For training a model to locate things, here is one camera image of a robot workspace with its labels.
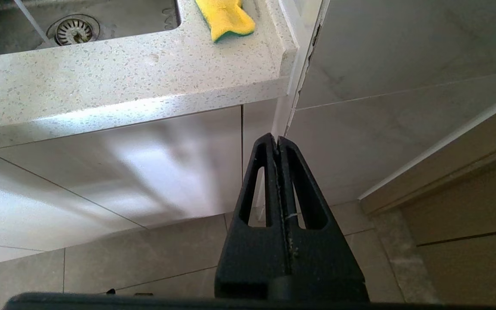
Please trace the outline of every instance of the sink drain strainer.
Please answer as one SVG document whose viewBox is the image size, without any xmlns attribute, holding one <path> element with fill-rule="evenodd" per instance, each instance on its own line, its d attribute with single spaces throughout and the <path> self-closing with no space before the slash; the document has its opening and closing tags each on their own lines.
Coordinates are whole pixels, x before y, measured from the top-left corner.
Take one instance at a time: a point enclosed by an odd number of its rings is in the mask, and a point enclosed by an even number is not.
<svg viewBox="0 0 496 310">
<path fill-rule="evenodd" d="M 73 14 L 57 20 L 47 30 L 59 45 L 72 45 L 95 41 L 100 33 L 99 23 L 91 16 Z"/>
</svg>

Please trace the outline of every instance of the tiled floor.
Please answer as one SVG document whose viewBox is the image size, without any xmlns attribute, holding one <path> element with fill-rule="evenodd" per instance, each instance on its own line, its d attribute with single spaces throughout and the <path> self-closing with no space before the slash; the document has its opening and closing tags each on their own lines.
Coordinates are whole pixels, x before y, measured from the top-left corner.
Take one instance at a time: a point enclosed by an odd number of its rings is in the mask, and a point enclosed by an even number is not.
<svg viewBox="0 0 496 310">
<path fill-rule="evenodd" d="M 357 203 L 332 207 L 372 301 L 404 302 L 372 223 Z M 0 263 L 0 308 L 26 291 L 213 297 L 228 214 Z"/>
</svg>

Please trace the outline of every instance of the wooden door frame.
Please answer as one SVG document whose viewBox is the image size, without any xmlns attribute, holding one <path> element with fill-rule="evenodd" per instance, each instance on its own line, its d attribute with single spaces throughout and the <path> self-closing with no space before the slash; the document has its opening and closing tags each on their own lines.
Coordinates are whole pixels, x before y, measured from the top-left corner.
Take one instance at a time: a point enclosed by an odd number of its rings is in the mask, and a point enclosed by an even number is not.
<svg viewBox="0 0 496 310">
<path fill-rule="evenodd" d="M 366 214 L 404 206 L 496 165 L 496 112 L 360 198 Z"/>
</svg>

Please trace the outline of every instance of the countertop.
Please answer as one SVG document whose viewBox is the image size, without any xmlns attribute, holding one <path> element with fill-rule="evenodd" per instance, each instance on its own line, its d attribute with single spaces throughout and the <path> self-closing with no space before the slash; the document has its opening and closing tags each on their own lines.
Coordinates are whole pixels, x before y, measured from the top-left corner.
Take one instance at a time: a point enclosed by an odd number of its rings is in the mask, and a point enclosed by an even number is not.
<svg viewBox="0 0 496 310">
<path fill-rule="evenodd" d="M 0 147 L 278 98 L 297 47 L 279 0 L 244 0 L 246 37 L 210 39 L 194 0 L 170 31 L 0 55 Z"/>
</svg>

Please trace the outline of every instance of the kitchen sink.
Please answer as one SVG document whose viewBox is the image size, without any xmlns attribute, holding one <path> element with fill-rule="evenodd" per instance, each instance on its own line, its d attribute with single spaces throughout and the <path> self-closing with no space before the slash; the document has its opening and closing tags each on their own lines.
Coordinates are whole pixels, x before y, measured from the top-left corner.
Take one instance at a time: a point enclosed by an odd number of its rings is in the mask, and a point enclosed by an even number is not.
<svg viewBox="0 0 496 310">
<path fill-rule="evenodd" d="M 175 0 L 22 0 L 49 38 L 13 0 L 0 0 L 0 54 L 128 37 L 177 28 Z"/>
</svg>

